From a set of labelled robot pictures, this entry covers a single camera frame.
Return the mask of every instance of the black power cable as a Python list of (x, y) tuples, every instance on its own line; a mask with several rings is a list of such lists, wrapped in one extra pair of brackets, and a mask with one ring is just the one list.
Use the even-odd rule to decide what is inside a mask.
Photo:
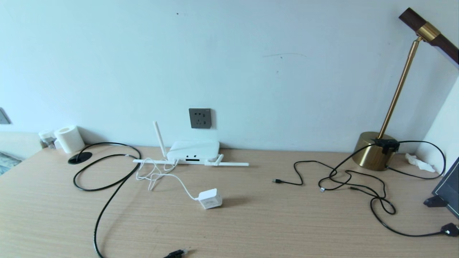
[[(432, 177), (432, 178), (423, 178), (423, 177), (419, 177), (419, 176), (415, 176), (415, 175), (411, 175), (411, 174), (408, 174), (408, 173), (405, 173), (405, 172), (401, 172), (399, 170), (396, 170), (396, 169), (393, 169), (389, 166), (386, 166), (388, 169), (391, 169), (393, 171), (396, 171), (396, 172), (399, 172), (399, 173), (402, 173), (402, 174), (405, 174), (405, 175), (409, 175), (409, 176), (414, 176), (414, 177), (417, 177), (417, 178), (421, 178), (421, 179), (435, 179), (435, 178), (438, 178), (440, 176), (442, 176), (446, 170), (446, 157), (444, 155), (444, 153), (442, 152), (442, 150), (440, 148), (438, 148), (436, 145), (434, 145), (433, 143), (430, 143), (430, 142), (427, 142), (427, 141), (415, 141), (415, 140), (407, 140), (407, 141), (400, 141), (398, 143), (406, 143), (406, 142), (424, 142), (424, 143), (429, 143), (431, 145), (433, 145), (442, 155), (443, 157), (443, 170), (442, 172), (436, 176), (436, 177)], [(327, 164), (324, 164), (322, 162), (319, 162), (319, 161), (316, 161), (316, 160), (305, 160), (305, 161), (298, 161), (298, 162), (295, 162), (293, 167), (295, 169), (295, 172), (300, 176), (300, 179), (301, 179), (301, 184), (294, 184), (294, 183), (290, 183), (290, 182), (285, 182), (285, 181), (282, 181), (280, 179), (275, 179), (273, 180), (275, 183), (288, 183), (288, 184), (292, 184), (292, 185), (302, 185), (303, 184), (303, 179), (300, 175), (300, 173), (298, 172), (297, 168), (296, 168), (296, 165), (298, 163), (309, 163), (309, 162), (317, 162), (319, 164), (322, 164), (328, 168), (331, 168), (332, 170), (330, 171), (330, 174), (327, 176), (327, 177), (324, 177), (322, 178), (321, 180), (319, 180), (318, 182), (318, 185), (320, 187), (320, 190), (321, 191), (332, 191), (332, 190), (336, 190), (338, 188), (341, 188), (343, 187), (344, 185), (351, 185), (351, 187), (349, 187), (351, 190), (356, 190), (356, 191), (360, 191), (362, 193), (365, 193), (367, 195), (370, 195), (372, 196), (373, 198), (370, 200), (370, 209), (371, 209), (371, 212), (373, 213), (373, 215), (376, 217), (376, 219), (383, 225), (385, 226), (386, 228), (388, 228), (390, 231), (394, 232), (394, 233), (397, 233), (399, 235), (402, 235), (402, 236), (410, 236), (410, 237), (423, 237), (423, 236), (435, 236), (435, 235), (447, 235), (447, 236), (457, 236), (458, 235), (458, 231), (459, 229), (452, 223), (449, 223), (447, 225), (444, 225), (441, 230), (439, 232), (434, 232), (434, 233), (429, 233), (429, 234), (422, 234), (422, 235), (410, 235), (410, 234), (405, 234), (405, 233), (402, 233), (400, 231), (397, 231), (393, 228), (391, 228), (389, 225), (387, 225), (379, 216), (378, 214), (376, 213), (374, 207), (373, 207), (373, 203), (375, 200), (379, 200), (380, 201), (380, 204), (382, 206), (382, 208), (384, 209), (384, 211), (390, 215), (394, 215), (397, 210), (395, 209), (395, 206), (389, 201), (386, 199), (386, 184), (384, 183), (383, 180), (381, 180), (380, 178), (376, 177), (376, 176), (373, 176), (373, 175), (370, 175), (370, 174), (365, 174), (365, 173), (361, 173), (361, 172), (357, 172), (357, 171), (353, 171), (353, 170), (346, 170), (345, 173), (347, 173), (349, 175), (349, 178), (347, 180), (345, 180), (344, 182), (341, 182), (341, 181), (338, 181), (336, 179), (334, 179), (333, 177), (336, 176), (336, 174), (338, 173), (337, 169), (342, 165), (344, 164), (347, 160), (349, 160), (350, 158), (352, 158), (352, 156), (356, 155), (357, 153), (359, 153), (360, 151), (364, 150), (365, 148), (368, 148), (370, 146), (373, 146), (375, 145), (376, 143), (374, 144), (371, 144), (371, 145), (367, 145), (367, 146), (364, 146), (358, 150), (356, 150), (354, 153), (352, 153), (351, 155), (349, 155), (347, 158), (345, 158), (341, 163), (339, 163), (336, 167), (331, 167)], [(372, 178), (375, 178), (377, 180), (379, 180), (382, 185), (383, 185), (383, 195), (381, 196), (380, 194), (378, 194), (375, 190), (373, 190), (372, 188), (366, 186), (366, 185), (358, 185), (358, 184), (351, 184), (349, 183), (349, 181), (351, 180), (352, 178), (352, 174), (351, 173), (356, 173), (356, 174), (360, 174), (360, 175), (364, 175), (364, 176), (369, 176), (369, 177), (372, 177)], [(338, 183), (339, 185), (336, 186), (336, 187), (333, 187), (333, 188), (324, 188), (321, 186), (321, 183), (324, 181), (324, 180), (331, 180), (335, 183)], [(365, 190), (362, 190), (360, 189), (359, 187), (361, 188), (365, 188), (367, 190), (369, 190), (370, 192), (367, 192)], [(385, 203), (388, 204), (390, 207), (391, 207), (391, 210), (388, 210), (385, 206)]]
[(387, 169), (390, 169), (392, 171), (395, 171), (395, 172), (398, 172), (398, 173), (401, 173), (401, 174), (404, 174), (404, 175), (408, 175), (408, 176), (412, 176), (412, 177), (416, 177), (416, 178), (421, 178), (421, 179), (435, 179), (435, 178), (441, 177), (445, 173), (445, 171), (446, 171), (446, 157), (445, 157), (445, 154), (442, 152), (442, 150), (440, 148), (438, 148), (437, 145), (435, 145), (435, 144), (433, 144), (431, 142), (428, 142), (428, 141), (424, 141), (424, 140), (403, 140), (403, 141), (399, 141), (399, 143), (405, 143), (405, 142), (421, 142), (421, 143), (424, 142), (424, 143), (428, 143), (428, 144), (434, 146), (435, 148), (437, 148), (437, 150), (442, 154), (442, 157), (443, 157), (443, 170), (442, 170), (442, 172), (438, 176), (435, 176), (435, 177), (420, 177), (420, 176), (417, 176), (417, 175), (411, 175), (411, 174), (402, 172), (400, 170), (396, 170), (396, 169), (391, 168), (391, 167), (386, 165)]
[(126, 156), (126, 157), (131, 157), (133, 159), (141, 159), (142, 158), (142, 154), (140, 153), (140, 151), (138, 149), (136, 149), (135, 147), (131, 146), (131, 145), (127, 145), (127, 144), (123, 144), (123, 143), (117, 143), (117, 142), (99, 142), (99, 143), (95, 143), (95, 144), (92, 144), (92, 145), (89, 145), (87, 147), (85, 147), (84, 149), (82, 149), (80, 151), (80, 153), (77, 155), (76, 157), (76, 160), (78, 160), (79, 158), (79, 155), (84, 151), (86, 150), (87, 148), (90, 148), (92, 146), (95, 146), (95, 145), (122, 145), (122, 146), (127, 146), (127, 147), (130, 147), (132, 149), (134, 149), (138, 154), (139, 154), (139, 157), (135, 157), (133, 155), (129, 155), (129, 154), (113, 154), (113, 155), (108, 155), (108, 156), (105, 156), (105, 157), (102, 157), (94, 162), (92, 162), (91, 164), (87, 165), (86, 167), (82, 168), (80, 171), (78, 171), (75, 176), (73, 177), (73, 184), (80, 190), (82, 191), (100, 191), (100, 190), (103, 190), (103, 189), (107, 189), (107, 188), (110, 188), (116, 184), (119, 184), (118, 188), (115, 190), (115, 192), (112, 194), (112, 196), (108, 199), (108, 201), (106, 202), (105, 206), (102, 208), (102, 211), (101, 213), (99, 214), (99, 216), (97, 217), (97, 220), (96, 220), (96, 223), (95, 223), (95, 227), (94, 227), (94, 237), (93, 237), (93, 244), (94, 244), (94, 249), (96, 251), (96, 253), (99, 255), (100, 258), (104, 258), (102, 253), (100, 252), (99, 250), (99, 247), (97, 246), (97, 228), (99, 227), (99, 223), (101, 221), (101, 218), (102, 218), (102, 215), (105, 211), (105, 209), (108, 207), (108, 204), (110, 204), (110, 202), (112, 201), (112, 199), (115, 197), (116, 193), (118, 192), (118, 190), (121, 188), (121, 186), (123, 186), (123, 184), (128, 180), (128, 178), (139, 168), (140, 166), (140, 163), (137, 163), (137, 165), (134, 167), (134, 169), (129, 172), (125, 177), (121, 178), (120, 180), (118, 180), (117, 182), (113, 183), (113, 184), (110, 184), (110, 185), (107, 185), (107, 186), (104, 186), (104, 187), (101, 187), (101, 188), (96, 188), (96, 189), (85, 189), (81, 186), (79, 186), (76, 182), (76, 179), (78, 178), (78, 176), (84, 172), (87, 168), (91, 167), (92, 165), (104, 160), (104, 159), (107, 159), (107, 158), (110, 158), (110, 157), (117, 157), (117, 156)]

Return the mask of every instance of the gold lamp base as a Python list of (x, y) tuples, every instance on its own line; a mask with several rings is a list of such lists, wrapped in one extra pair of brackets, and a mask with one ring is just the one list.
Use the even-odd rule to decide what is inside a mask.
[[(379, 133), (377, 132), (364, 132), (360, 134), (354, 151), (375, 143), (375, 141), (373, 140), (378, 137), (378, 134)], [(382, 138), (394, 139), (388, 135), (384, 135)], [(361, 167), (371, 170), (382, 171), (385, 170), (386, 165), (389, 165), (389, 163), (391, 162), (392, 157), (395, 154), (395, 151), (395, 148), (389, 148), (387, 154), (384, 154), (382, 153), (382, 147), (373, 145), (355, 154), (352, 157), (352, 159), (355, 163), (357, 163), (357, 165)]]

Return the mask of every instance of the usb connector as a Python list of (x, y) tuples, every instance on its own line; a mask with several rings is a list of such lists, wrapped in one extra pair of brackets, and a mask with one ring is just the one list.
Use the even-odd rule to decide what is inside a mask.
[(188, 250), (186, 248), (171, 252), (168, 256), (164, 258), (182, 258), (184, 255), (188, 253)]
[(441, 232), (447, 236), (459, 236), (459, 228), (454, 223), (444, 225)]

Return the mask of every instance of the router antenna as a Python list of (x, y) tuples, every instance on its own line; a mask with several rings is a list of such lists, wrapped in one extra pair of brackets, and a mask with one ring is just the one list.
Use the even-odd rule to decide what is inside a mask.
[(159, 132), (158, 123), (156, 121), (153, 121), (153, 124), (155, 125), (156, 137), (158, 137), (159, 146), (161, 147), (162, 155), (166, 157), (167, 152), (166, 152), (166, 148), (164, 148), (164, 143), (162, 142), (162, 137), (161, 137), (161, 133)]

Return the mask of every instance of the black cable grommet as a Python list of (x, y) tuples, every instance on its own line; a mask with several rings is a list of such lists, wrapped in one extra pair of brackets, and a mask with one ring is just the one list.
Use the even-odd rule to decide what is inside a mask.
[(87, 161), (91, 157), (92, 157), (92, 153), (91, 152), (82, 152), (82, 153), (79, 153), (79, 154), (71, 157), (67, 162), (69, 164), (71, 164), (71, 165), (80, 164), (80, 163), (83, 163), (83, 162)]

